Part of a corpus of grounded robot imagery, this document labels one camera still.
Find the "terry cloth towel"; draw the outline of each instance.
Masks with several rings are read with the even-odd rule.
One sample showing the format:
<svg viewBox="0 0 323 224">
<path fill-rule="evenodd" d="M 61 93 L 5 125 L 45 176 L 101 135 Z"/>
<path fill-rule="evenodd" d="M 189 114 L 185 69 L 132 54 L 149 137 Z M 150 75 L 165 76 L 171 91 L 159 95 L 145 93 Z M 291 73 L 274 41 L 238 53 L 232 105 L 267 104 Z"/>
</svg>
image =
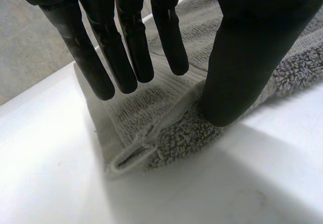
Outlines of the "terry cloth towel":
<svg viewBox="0 0 323 224">
<path fill-rule="evenodd" d="M 190 62 L 185 76 L 172 74 L 152 19 L 146 32 L 155 78 L 130 95 L 100 101 L 75 65 L 96 127 L 106 172 L 146 171 L 188 158 L 225 134 L 199 113 L 208 57 L 222 14 L 217 0 L 184 0 L 177 7 Z M 323 79 L 323 9 L 273 73 L 254 110 L 268 97 L 288 96 Z"/>
</svg>

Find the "folded towel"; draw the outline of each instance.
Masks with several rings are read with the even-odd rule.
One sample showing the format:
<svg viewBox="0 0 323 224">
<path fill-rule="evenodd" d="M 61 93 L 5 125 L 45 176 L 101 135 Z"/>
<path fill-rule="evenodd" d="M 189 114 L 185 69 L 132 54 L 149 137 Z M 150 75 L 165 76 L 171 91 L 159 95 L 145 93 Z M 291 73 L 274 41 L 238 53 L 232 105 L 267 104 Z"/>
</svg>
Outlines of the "folded towel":
<svg viewBox="0 0 323 224">
<path fill-rule="evenodd" d="M 190 62 L 185 76 L 169 69 L 153 20 L 146 25 L 155 78 L 130 95 L 100 101 L 75 65 L 96 127 L 108 174 L 146 171 L 183 159 L 223 135 L 198 110 L 215 33 L 222 14 L 217 0 L 184 0 L 177 7 Z M 273 95 L 288 96 L 323 79 L 323 9 L 274 71 L 248 114 Z"/>
</svg>

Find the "gray towel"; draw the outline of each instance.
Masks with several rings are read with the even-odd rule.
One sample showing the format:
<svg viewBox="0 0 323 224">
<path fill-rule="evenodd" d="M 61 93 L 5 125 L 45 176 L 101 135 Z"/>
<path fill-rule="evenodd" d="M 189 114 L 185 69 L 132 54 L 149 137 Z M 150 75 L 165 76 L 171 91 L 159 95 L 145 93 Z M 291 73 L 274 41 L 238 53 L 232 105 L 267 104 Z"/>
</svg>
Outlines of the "gray towel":
<svg viewBox="0 0 323 224">
<path fill-rule="evenodd" d="M 188 158 L 225 134 L 198 111 L 208 57 L 222 14 L 217 0 L 184 0 L 177 7 L 190 71 L 175 76 L 169 69 L 152 19 L 146 22 L 155 79 L 136 92 L 116 92 L 109 101 L 92 93 L 75 65 L 96 127 L 104 167 L 110 175 L 146 171 Z M 267 98 L 288 96 L 323 78 L 323 9 L 284 57 L 262 94 L 246 114 Z"/>
</svg>

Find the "white surface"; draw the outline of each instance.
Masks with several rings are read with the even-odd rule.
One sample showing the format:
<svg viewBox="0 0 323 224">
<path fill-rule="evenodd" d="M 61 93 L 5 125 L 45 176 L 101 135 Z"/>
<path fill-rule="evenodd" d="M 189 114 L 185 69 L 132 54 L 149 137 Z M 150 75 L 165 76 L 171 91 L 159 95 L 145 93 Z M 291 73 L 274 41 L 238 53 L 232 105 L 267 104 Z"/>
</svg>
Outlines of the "white surface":
<svg viewBox="0 0 323 224">
<path fill-rule="evenodd" d="M 0 107 L 0 224 L 323 223 L 323 85 L 207 151 L 108 181 L 69 64 Z"/>
</svg>

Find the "robotic hand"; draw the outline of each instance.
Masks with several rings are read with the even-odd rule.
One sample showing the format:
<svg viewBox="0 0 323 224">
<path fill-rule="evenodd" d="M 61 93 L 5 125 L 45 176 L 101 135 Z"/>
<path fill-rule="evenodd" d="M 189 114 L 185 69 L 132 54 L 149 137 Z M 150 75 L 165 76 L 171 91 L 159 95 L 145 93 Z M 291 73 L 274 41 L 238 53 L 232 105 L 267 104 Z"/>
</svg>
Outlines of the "robotic hand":
<svg viewBox="0 0 323 224">
<path fill-rule="evenodd" d="M 137 80 L 147 83 L 153 79 L 145 26 L 141 20 L 144 0 L 26 1 L 38 5 L 57 28 L 92 90 L 101 100 L 111 99 L 115 88 L 85 31 L 78 1 L 86 11 L 120 91 L 131 93 L 137 88 Z M 115 25 L 115 2 L 134 71 Z M 175 75 L 184 75 L 189 66 L 175 12 L 177 3 L 178 0 L 151 0 L 153 17 L 171 70 Z"/>
<path fill-rule="evenodd" d="M 39 5 L 58 29 L 96 95 L 107 100 L 115 89 L 81 21 L 78 0 L 27 0 Z M 153 79 L 143 0 L 116 0 L 123 35 L 135 71 L 129 64 L 114 24 L 114 0 L 79 0 L 123 93 L 137 80 Z M 178 0 L 151 0 L 161 43 L 174 74 L 188 71 L 188 60 L 175 13 Z M 238 119 L 258 98 L 271 74 L 320 9 L 323 0 L 219 0 L 223 20 L 209 58 L 201 111 L 213 125 Z"/>
</svg>

